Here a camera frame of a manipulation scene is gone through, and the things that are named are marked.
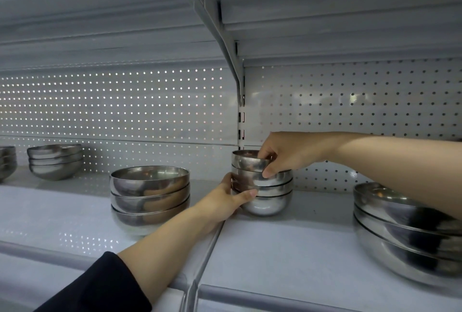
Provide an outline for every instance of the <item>shelf bracket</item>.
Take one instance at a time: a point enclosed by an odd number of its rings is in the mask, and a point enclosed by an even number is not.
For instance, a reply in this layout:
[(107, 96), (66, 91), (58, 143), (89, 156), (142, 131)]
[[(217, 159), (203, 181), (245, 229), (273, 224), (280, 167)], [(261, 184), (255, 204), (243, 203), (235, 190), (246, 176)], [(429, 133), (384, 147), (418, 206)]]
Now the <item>shelf bracket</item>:
[(217, 0), (189, 0), (189, 2), (218, 42), (236, 81), (239, 106), (244, 106), (243, 61), (237, 57), (236, 43), (233, 37), (223, 27), (219, 16)]

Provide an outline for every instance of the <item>forearm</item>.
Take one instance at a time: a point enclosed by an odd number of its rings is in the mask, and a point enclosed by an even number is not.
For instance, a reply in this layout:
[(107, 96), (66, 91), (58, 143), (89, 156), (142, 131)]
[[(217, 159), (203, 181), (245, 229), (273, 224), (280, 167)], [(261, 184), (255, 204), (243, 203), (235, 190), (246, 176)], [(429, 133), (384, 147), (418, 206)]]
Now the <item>forearm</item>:
[(462, 219), (462, 143), (363, 135), (330, 161)]
[(149, 301), (156, 301), (175, 278), (209, 226), (208, 219), (192, 207), (118, 254)]

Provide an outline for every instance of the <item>black sleeve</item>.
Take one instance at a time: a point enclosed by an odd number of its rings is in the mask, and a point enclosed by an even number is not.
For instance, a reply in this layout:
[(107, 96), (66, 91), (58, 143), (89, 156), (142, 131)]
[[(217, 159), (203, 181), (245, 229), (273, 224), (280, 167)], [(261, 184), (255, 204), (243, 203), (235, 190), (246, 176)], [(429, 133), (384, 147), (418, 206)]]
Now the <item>black sleeve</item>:
[(35, 312), (149, 312), (151, 309), (124, 262), (116, 254), (105, 252), (84, 274)]

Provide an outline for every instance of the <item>stack of bowls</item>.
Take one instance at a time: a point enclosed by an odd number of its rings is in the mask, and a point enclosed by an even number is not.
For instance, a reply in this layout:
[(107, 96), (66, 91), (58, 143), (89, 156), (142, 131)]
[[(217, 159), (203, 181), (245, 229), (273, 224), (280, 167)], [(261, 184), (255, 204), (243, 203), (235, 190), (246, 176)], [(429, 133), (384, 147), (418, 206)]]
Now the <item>stack of bowls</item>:
[(80, 144), (50, 144), (27, 149), (29, 170), (48, 181), (72, 177), (84, 164)]
[(111, 211), (116, 224), (147, 235), (189, 206), (189, 171), (173, 166), (139, 166), (110, 176)]
[(395, 273), (436, 286), (462, 283), (462, 221), (378, 183), (354, 188), (363, 248)]
[(257, 189), (257, 197), (242, 208), (252, 215), (273, 216), (284, 210), (292, 200), (292, 170), (265, 179), (262, 172), (271, 160), (259, 159), (257, 155), (257, 150), (236, 150), (232, 153), (232, 191), (237, 194)]
[(16, 148), (13, 146), (0, 147), (0, 182), (16, 171)]

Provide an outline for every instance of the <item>pegboard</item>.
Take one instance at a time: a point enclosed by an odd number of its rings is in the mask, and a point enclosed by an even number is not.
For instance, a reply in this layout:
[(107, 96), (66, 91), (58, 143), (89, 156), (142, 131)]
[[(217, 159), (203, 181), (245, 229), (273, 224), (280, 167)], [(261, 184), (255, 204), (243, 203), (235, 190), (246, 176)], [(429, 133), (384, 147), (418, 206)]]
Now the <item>pegboard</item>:
[(186, 168), (191, 179), (204, 181), (221, 180), (230, 171), (231, 154), (237, 149), (232, 145), (0, 136), (0, 145), (16, 146), (19, 165), (28, 164), (27, 148), (58, 143), (83, 145), (84, 172), (108, 174), (127, 167), (168, 165)]
[[(461, 91), (460, 58), (249, 67), (242, 142), (258, 149), (271, 131), (457, 139)], [(369, 181), (330, 162), (294, 177), (307, 191), (351, 192)]]
[(226, 67), (0, 74), (0, 135), (236, 144)]

